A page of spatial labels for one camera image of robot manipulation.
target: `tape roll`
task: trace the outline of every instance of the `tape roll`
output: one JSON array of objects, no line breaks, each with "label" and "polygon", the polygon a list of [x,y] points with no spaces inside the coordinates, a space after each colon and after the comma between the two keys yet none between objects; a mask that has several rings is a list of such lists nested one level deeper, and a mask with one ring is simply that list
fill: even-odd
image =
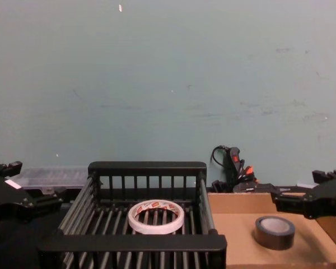
[{"label": "tape roll", "polygon": [[[163,225],[148,225],[136,220],[139,213],[144,210],[162,208],[172,211],[176,219]],[[138,233],[141,234],[170,234],[182,227],[184,222],[184,211],[176,203],[167,200],[148,200],[134,205],[128,211],[128,223]]]},{"label": "tape roll", "polygon": [[277,251],[291,248],[294,235],[294,224],[282,217],[265,216],[255,222],[255,240],[266,248]]}]

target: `cardboard surface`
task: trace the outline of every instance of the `cardboard surface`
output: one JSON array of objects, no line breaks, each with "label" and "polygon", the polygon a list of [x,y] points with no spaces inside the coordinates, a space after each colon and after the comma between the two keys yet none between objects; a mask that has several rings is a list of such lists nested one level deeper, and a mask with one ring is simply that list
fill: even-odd
[{"label": "cardboard surface", "polygon": [[[311,268],[312,265],[336,268],[336,244],[316,220],[277,212],[269,194],[208,196],[216,229],[228,242],[227,268],[262,268],[267,264],[279,265],[278,268]],[[253,231],[255,220],[261,216],[280,216],[293,222],[296,229],[293,247],[274,251],[258,244]]]}]

